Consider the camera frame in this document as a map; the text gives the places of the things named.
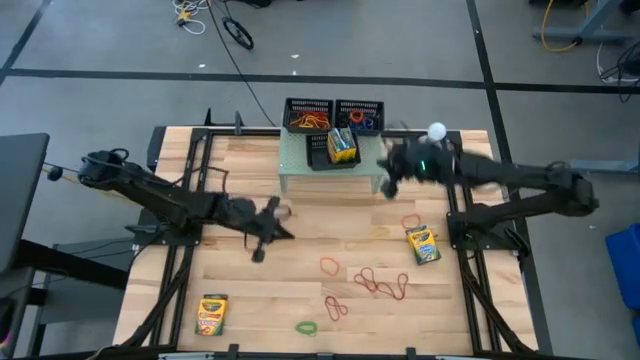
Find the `yellow cable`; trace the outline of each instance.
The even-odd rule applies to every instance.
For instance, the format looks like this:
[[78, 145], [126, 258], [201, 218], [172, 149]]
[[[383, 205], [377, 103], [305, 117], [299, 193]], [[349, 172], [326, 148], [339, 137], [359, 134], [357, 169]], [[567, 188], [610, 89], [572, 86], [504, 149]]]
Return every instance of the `yellow cable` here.
[[[540, 40], [542, 40], [542, 46], [544, 46], [545, 49], [552, 51], [552, 52], [563, 52], [563, 51], [567, 51], [570, 50], [572, 48], [574, 48], [576, 45], [578, 45], [577, 43], [571, 43], [571, 45], [563, 47], [563, 48], [552, 48], [549, 47], [549, 45], [547, 45], [547, 42], [544, 39], [544, 28], [547, 26], [547, 18], [549, 17], [549, 13], [551, 13], [551, 6], [553, 5], [553, 0], [549, 0], [549, 5], [547, 5], [547, 10], [544, 12], [544, 18], [542, 18], [542, 28], [540, 29]], [[585, 19], [589, 17], [589, 4], [588, 2], [584, 3], [584, 12], [585, 12]]]
[[[43, 173], [48, 174], [48, 173], [50, 173], [50, 172], [51, 172], [51, 170], [48, 170], [48, 169], [42, 169], [42, 172], [43, 172]], [[82, 185], [82, 184], [80, 184], [80, 182], [79, 182], [78, 180], [76, 180], [76, 179], [73, 179], [73, 178], [70, 178], [70, 177], [67, 177], [67, 176], [64, 176], [64, 175], [62, 175], [62, 178], [63, 178], [63, 179], [65, 179], [65, 180], [67, 180], [67, 181], [68, 181], [68, 182], [70, 182], [70, 183]], [[133, 201], [131, 201], [131, 200], [127, 199], [127, 198], [126, 198], [126, 197], [124, 197], [124, 196], [117, 195], [117, 194], [111, 193], [111, 192], [109, 192], [109, 191], [101, 191], [101, 190], [100, 190], [100, 191], [98, 191], [98, 193], [99, 193], [100, 195], [102, 195], [102, 196], [106, 196], [106, 197], [114, 198], [114, 199], [117, 199], [117, 200], [120, 200], [120, 201], [126, 202], [126, 203], [128, 203], [128, 204], [136, 204], [136, 205], [138, 205], [137, 203], [135, 203], [135, 202], [133, 202]]]

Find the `yellow crayon box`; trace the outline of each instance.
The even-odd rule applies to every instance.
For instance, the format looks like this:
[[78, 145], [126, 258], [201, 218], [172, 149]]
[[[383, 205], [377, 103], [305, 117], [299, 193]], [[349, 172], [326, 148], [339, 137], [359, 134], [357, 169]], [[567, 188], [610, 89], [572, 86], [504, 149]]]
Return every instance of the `yellow crayon box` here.
[[358, 147], [350, 128], [333, 129], [327, 134], [329, 158], [334, 164], [351, 162], [356, 158]]
[[228, 298], [227, 295], [223, 294], [204, 295], [198, 306], [196, 334], [205, 336], [222, 335]]
[[413, 250], [418, 265], [440, 259], [440, 252], [436, 247], [436, 239], [426, 225], [408, 229], [407, 241]]

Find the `green rubber band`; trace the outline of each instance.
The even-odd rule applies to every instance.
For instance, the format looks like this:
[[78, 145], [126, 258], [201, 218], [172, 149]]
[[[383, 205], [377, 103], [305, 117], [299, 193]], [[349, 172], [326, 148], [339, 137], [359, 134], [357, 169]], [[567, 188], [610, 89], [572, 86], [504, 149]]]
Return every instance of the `green rubber band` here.
[[301, 321], [296, 325], [296, 331], [302, 335], [316, 336], [318, 333], [318, 324], [313, 321]]

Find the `white ball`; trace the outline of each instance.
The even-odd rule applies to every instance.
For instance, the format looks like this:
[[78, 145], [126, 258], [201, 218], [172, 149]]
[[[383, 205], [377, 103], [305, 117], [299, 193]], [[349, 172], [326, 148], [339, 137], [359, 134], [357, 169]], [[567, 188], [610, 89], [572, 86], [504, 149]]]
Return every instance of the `white ball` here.
[[431, 141], [440, 141], [447, 136], [447, 128], [443, 123], [435, 122], [427, 128], [427, 136]]

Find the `table leg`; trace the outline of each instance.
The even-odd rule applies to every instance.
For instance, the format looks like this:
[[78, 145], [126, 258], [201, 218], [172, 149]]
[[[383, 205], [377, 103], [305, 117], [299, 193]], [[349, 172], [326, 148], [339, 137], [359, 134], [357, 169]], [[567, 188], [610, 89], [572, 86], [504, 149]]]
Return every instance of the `table leg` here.
[[93, 260], [51, 249], [28, 240], [20, 240], [14, 267], [31, 266], [40, 271], [124, 290], [129, 273]]
[[284, 194], [287, 192], [287, 176], [280, 175], [280, 191]]
[[381, 180], [382, 180], [382, 176], [372, 176], [371, 177], [371, 193], [372, 194], [380, 192]]

